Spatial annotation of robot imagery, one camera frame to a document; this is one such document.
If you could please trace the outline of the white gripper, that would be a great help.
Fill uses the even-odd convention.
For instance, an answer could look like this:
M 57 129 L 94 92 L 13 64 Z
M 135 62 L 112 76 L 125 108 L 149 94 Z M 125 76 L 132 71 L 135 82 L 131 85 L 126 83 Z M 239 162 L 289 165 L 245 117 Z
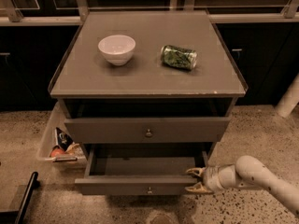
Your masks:
M 186 171 L 188 175 L 203 177 L 204 184 L 198 182 L 185 189 L 191 193 L 211 194 L 235 185 L 235 167 L 233 165 L 209 166 L 206 169 L 194 167 Z

